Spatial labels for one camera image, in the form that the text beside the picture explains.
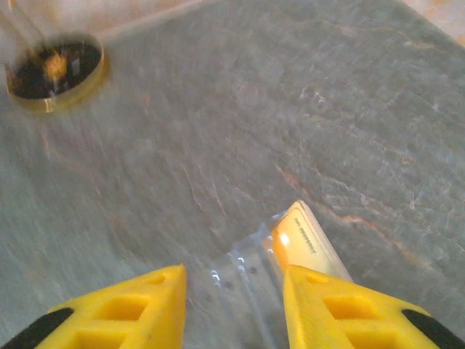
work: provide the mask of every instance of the round drain cover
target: round drain cover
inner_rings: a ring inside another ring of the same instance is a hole
[[[85,34],[41,42],[8,71],[8,92],[21,105],[51,112],[80,100],[102,78],[104,52]]]

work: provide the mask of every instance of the transparent plastic wrapper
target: transparent plastic wrapper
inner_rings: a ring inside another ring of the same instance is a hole
[[[352,280],[308,206],[297,201],[191,274],[183,348],[288,348],[282,294],[287,265]]]

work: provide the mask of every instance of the clear plastic bag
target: clear plastic bag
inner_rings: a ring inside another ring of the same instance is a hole
[[[296,222],[294,216],[286,216],[296,207],[301,208],[300,220],[309,223],[302,228],[302,222],[297,222],[296,229],[302,233],[301,237],[311,233],[319,235],[316,238],[320,243],[312,246],[312,250],[320,249],[317,252],[327,259],[313,268],[351,281],[310,209],[298,201],[287,212],[261,224],[256,233],[234,244],[210,268],[191,274],[183,348],[288,348],[283,271],[273,240],[282,238],[277,235],[276,227],[283,220]],[[285,237],[289,238],[297,235],[291,232]],[[315,236],[308,236],[305,241],[311,238],[315,240]]]

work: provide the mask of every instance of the grey marble floor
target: grey marble floor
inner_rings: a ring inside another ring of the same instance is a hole
[[[298,198],[356,282],[465,337],[464,49],[386,0],[223,1],[108,49],[55,117],[0,94],[0,342]]]

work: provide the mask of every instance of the black rubber pad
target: black rubber pad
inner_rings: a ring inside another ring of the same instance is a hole
[[[402,313],[440,349],[465,349],[465,342],[431,316],[411,309],[402,310]]]
[[[59,325],[74,313],[71,308],[63,308],[48,313],[13,337],[1,349],[34,349],[47,338]]]

